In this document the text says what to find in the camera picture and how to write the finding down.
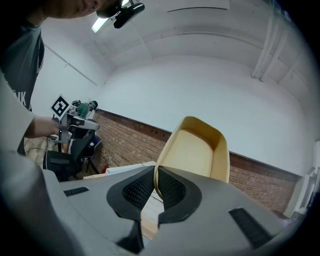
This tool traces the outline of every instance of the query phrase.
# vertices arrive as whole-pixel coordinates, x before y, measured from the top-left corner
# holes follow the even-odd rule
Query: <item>person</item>
[[[27,110],[38,73],[44,60],[41,24],[46,18],[73,19],[100,10],[120,7],[122,0],[28,0],[14,7],[14,18],[5,26],[0,42],[0,69]],[[12,10],[12,2],[1,3],[1,10]],[[59,123],[52,118],[35,116],[25,137],[38,138],[59,134]],[[18,152],[25,155],[24,140]]]
[[[78,106],[78,116],[82,118],[87,118],[89,111],[96,110],[98,107],[98,102],[91,101],[90,103],[80,103]]]

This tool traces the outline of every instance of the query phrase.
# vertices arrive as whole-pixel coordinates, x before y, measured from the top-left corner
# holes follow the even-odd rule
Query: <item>white ceiling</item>
[[[140,1],[145,10],[121,29],[108,21],[95,34],[91,31],[95,14],[78,19],[86,47],[97,48],[116,67],[170,55],[215,57],[252,70],[256,67],[271,13],[267,0]],[[213,8],[183,9],[190,7]],[[268,60],[284,29],[288,29],[288,37],[268,77],[304,108],[304,103],[319,100],[315,97],[319,95],[319,79],[312,53],[292,22],[280,20]]]

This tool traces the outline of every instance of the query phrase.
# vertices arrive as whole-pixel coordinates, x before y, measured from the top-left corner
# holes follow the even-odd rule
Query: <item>red brick wall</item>
[[[94,119],[102,146],[93,160],[98,170],[104,166],[126,166],[157,161],[171,133],[126,117],[99,111]],[[229,183],[267,208],[283,213],[298,176],[230,153]]]

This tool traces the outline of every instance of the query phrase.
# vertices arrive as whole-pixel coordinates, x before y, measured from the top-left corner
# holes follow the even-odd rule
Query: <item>gray t-shirt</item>
[[[5,79],[20,102],[31,110],[31,96],[44,58],[40,26],[25,21],[13,29],[1,53],[0,66]],[[23,140],[18,152],[25,154]]]

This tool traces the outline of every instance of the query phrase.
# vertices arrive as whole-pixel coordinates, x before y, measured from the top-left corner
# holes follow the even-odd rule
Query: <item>black mesh panel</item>
[[[149,171],[139,179],[125,186],[123,189],[123,197],[130,204],[142,210],[153,190],[153,172]]]
[[[185,198],[186,187],[164,171],[159,171],[158,175],[158,185],[163,198],[164,210],[167,210],[180,203],[182,199]]]

